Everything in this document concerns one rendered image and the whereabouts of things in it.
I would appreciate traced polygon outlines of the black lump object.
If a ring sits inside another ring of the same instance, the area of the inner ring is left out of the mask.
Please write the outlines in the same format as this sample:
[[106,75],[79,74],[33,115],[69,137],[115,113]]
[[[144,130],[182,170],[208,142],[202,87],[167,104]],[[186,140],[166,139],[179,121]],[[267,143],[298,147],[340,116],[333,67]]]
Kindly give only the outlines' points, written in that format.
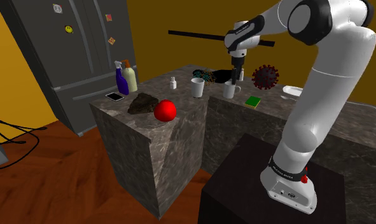
[[214,76],[215,83],[224,83],[230,81],[232,78],[232,70],[220,69],[213,71],[212,75]]

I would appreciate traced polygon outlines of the dark red spiky ball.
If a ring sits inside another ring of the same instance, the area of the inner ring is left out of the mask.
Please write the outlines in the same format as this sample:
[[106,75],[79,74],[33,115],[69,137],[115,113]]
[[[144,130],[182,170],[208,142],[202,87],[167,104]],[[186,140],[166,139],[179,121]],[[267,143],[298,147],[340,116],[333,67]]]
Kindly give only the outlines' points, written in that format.
[[278,70],[271,65],[262,65],[255,69],[251,80],[253,85],[260,90],[269,90],[278,83]]

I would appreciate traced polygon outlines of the green sponge yellow base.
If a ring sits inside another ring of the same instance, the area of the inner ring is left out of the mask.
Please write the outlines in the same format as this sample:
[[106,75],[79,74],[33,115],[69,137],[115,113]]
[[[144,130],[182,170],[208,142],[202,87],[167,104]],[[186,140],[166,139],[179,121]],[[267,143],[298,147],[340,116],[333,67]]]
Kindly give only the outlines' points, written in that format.
[[249,106],[249,107],[252,107],[252,108],[256,108],[259,103],[260,103],[261,99],[258,98],[258,97],[254,97],[254,96],[250,96],[247,101],[244,103],[245,106]]

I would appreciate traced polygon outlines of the tall white cup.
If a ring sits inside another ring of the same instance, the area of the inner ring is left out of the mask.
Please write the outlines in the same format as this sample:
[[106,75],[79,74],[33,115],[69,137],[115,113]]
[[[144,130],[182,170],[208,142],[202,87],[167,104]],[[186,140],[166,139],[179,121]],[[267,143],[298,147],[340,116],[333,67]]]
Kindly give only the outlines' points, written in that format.
[[204,90],[205,81],[202,78],[191,79],[191,95],[194,98],[201,98]]

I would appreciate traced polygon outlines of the white rectangular dish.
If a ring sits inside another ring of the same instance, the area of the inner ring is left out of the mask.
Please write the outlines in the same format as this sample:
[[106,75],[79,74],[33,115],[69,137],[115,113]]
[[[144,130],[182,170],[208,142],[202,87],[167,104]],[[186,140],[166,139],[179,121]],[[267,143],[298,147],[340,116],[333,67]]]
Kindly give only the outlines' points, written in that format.
[[293,86],[286,85],[282,88],[282,90],[286,94],[300,97],[300,94],[302,93],[303,89],[300,87],[293,87]]

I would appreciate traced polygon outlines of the dark brown rock lump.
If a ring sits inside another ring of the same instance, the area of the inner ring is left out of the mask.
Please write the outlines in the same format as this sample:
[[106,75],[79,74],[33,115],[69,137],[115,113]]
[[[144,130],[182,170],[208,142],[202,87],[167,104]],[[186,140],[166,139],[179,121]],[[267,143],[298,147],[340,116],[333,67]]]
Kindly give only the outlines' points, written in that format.
[[131,115],[154,112],[159,100],[149,94],[139,93],[131,102],[127,112]]

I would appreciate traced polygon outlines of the marble kitchen counter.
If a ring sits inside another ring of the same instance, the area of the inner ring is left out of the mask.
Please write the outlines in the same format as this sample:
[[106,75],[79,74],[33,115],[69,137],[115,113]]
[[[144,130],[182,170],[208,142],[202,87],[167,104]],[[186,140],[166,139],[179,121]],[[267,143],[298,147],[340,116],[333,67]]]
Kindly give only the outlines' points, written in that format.
[[[123,100],[103,98],[90,105],[117,181],[157,218],[199,169],[214,173],[243,134],[277,145],[297,102],[282,85],[259,90],[249,78],[232,99],[222,96],[218,83],[206,86],[196,99],[190,85],[194,70],[194,65],[183,66],[140,83]],[[172,76],[176,89],[170,89]],[[172,101],[175,119],[160,122],[152,113],[129,114],[138,93]],[[250,96],[261,99],[255,109],[244,105]]]

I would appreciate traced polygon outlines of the cream spray bottle orange top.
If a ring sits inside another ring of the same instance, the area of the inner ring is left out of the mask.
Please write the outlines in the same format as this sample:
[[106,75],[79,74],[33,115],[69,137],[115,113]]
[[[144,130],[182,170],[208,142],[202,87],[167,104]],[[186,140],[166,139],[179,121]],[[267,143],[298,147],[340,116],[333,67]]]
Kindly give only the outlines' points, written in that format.
[[122,62],[125,64],[125,69],[123,70],[122,75],[127,81],[129,92],[135,92],[137,91],[135,71],[131,68],[128,59],[122,60]]

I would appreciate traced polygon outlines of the purple spray bottle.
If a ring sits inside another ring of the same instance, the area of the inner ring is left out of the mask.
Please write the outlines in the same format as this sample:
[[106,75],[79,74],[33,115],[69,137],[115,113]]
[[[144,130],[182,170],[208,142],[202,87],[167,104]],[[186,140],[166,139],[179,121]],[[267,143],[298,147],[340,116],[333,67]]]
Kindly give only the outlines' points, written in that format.
[[116,66],[116,84],[118,87],[119,93],[123,95],[129,95],[129,87],[126,79],[122,75],[122,67],[120,61],[114,61]]

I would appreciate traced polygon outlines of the dark robot stand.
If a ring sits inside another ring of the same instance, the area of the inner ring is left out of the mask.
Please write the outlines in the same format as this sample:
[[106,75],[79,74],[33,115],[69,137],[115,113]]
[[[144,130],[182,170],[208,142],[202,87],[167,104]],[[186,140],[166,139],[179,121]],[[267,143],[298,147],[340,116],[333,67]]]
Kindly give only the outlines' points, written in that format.
[[309,162],[317,206],[305,214],[271,199],[260,173],[275,146],[244,134],[202,189],[198,224],[347,224],[344,177]]

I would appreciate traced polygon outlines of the dark grey refrigerator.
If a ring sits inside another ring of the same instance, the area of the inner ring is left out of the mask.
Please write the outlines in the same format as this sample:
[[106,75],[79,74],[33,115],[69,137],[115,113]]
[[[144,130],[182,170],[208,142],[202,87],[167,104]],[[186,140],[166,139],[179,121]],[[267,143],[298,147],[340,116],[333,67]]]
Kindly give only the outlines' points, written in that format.
[[136,67],[127,0],[0,0],[0,12],[56,118],[94,128],[89,104],[117,91],[114,62]]

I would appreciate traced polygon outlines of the long black wall bar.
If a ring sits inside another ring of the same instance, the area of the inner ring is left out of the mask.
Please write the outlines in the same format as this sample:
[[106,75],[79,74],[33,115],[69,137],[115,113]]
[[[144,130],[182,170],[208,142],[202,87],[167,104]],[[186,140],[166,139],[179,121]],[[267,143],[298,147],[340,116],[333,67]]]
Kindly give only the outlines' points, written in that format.
[[[177,35],[177,36],[187,36],[187,37],[193,37],[193,38],[213,39],[213,40],[219,40],[219,41],[223,41],[225,39],[224,36],[213,35],[213,34],[201,34],[201,33],[195,33],[195,32],[183,32],[183,31],[168,30],[168,34]],[[266,40],[261,39],[261,40],[259,40],[258,44],[260,46],[274,47],[275,42],[274,41],[266,41]]]

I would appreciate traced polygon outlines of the black smartphone white frame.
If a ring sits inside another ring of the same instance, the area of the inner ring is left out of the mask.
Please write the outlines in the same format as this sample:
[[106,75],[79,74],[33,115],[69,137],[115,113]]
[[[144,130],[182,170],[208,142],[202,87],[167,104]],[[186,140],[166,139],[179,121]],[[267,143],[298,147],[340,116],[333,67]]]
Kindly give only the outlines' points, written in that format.
[[115,92],[111,92],[109,94],[106,94],[105,97],[112,100],[112,101],[115,101],[115,102],[118,102],[118,101],[123,100],[125,98],[124,96],[119,95]]

